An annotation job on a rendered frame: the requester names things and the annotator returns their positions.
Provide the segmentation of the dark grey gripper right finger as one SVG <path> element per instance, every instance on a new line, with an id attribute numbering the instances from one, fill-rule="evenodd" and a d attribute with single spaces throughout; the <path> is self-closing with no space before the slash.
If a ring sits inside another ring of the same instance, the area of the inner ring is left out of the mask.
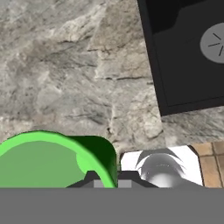
<path id="1" fill-rule="evenodd" d="M 118 187 L 119 188 L 137 188 L 137 187 L 146 187 L 146 188 L 157 188 L 156 185 L 149 183 L 140 178 L 140 175 L 137 171 L 120 171 L 118 173 Z"/>

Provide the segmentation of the black sink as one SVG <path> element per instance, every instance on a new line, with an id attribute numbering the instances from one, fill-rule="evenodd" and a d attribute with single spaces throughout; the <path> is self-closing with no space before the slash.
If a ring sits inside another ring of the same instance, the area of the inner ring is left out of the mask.
<path id="1" fill-rule="evenodd" d="M 224 106 L 224 0 L 137 0 L 162 116 Z"/>

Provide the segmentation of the white and grey round thing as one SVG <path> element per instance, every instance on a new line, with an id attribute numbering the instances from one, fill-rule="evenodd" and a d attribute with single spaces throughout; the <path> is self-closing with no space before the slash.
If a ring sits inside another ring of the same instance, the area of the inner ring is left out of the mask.
<path id="1" fill-rule="evenodd" d="M 191 145 L 124 152 L 120 168 L 159 188 L 205 186 L 199 154 Z"/>

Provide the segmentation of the green cup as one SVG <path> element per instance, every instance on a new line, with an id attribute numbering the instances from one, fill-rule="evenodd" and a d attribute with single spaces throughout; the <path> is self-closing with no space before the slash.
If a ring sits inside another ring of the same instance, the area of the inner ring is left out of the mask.
<path id="1" fill-rule="evenodd" d="M 0 143 L 0 188 L 65 188 L 96 172 L 117 187 L 116 151 L 102 136 L 25 132 Z"/>

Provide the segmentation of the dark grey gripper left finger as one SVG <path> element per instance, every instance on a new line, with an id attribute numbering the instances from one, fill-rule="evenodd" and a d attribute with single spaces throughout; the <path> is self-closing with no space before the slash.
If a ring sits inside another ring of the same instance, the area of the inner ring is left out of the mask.
<path id="1" fill-rule="evenodd" d="M 83 180 L 71 184 L 70 187 L 103 188 L 104 185 L 95 171 L 88 171 Z"/>

